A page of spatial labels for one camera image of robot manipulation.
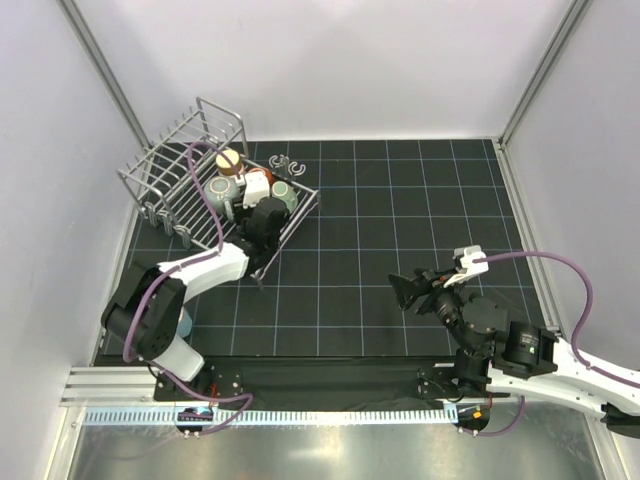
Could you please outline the mint green mug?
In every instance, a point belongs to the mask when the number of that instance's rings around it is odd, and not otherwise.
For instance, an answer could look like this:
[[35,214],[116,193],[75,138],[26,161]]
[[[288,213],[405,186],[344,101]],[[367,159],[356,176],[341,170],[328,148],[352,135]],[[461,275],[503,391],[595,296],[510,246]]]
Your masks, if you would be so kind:
[[282,201],[290,214],[293,214],[298,206],[298,198],[294,188],[285,181],[278,180],[272,184],[271,197]]

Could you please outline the grey ceramic mug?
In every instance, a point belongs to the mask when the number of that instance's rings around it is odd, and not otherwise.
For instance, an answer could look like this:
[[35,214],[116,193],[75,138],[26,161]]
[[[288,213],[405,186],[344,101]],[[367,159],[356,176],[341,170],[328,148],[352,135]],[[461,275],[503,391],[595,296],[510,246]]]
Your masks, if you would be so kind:
[[241,191],[234,178],[214,176],[205,186],[205,195],[217,213],[226,215],[240,199]]

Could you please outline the cream cup with cork band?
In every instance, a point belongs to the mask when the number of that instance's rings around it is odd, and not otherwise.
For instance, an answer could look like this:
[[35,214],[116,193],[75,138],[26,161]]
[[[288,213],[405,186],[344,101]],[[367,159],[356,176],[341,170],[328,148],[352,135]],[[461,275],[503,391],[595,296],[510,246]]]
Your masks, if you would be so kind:
[[216,154],[215,165],[217,167],[218,174],[226,177],[239,178],[245,170],[240,154],[231,148],[227,148],[221,153]]

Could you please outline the light blue cup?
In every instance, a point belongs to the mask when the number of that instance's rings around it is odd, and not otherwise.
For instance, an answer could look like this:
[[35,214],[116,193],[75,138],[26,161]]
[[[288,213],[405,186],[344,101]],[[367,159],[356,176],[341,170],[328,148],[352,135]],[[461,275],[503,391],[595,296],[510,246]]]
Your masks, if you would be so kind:
[[189,337],[193,328],[193,320],[189,312],[183,308],[177,325],[177,334],[181,338]]

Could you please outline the orange glazed ceramic mug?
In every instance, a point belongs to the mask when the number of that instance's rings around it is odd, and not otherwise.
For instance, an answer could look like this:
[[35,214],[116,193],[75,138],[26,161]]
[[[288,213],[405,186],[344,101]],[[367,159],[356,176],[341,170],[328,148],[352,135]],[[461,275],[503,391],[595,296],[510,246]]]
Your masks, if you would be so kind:
[[261,171],[265,175],[265,177],[267,178],[269,184],[272,185],[274,183],[274,177],[273,177],[272,173],[267,169],[261,169]]

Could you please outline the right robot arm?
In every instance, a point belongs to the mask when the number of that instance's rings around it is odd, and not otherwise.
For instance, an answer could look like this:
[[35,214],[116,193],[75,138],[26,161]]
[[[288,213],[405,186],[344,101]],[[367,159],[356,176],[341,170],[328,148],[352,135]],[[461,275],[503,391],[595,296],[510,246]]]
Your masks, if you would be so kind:
[[453,275],[426,270],[413,279],[388,277],[401,310],[435,315],[458,345],[448,376],[423,378],[421,392],[538,398],[590,414],[618,435],[639,436],[637,372],[617,368],[614,379],[602,375],[605,362],[577,357],[560,335],[511,320],[487,297],[463,295]]

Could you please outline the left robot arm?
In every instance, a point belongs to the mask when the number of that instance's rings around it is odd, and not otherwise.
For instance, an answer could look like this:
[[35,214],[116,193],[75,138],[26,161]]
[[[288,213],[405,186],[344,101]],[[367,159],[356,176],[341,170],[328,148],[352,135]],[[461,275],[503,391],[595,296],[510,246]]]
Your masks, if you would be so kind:
[[212,378],[204,358],[178,333],[184,304],[267,265],[289,217],[283,201],[267,197],[213,249],[154,266],[132,263],[101,316],[102,327],[123,342],[123,359],[142,358],[172,374],[190,400],[206,397]]

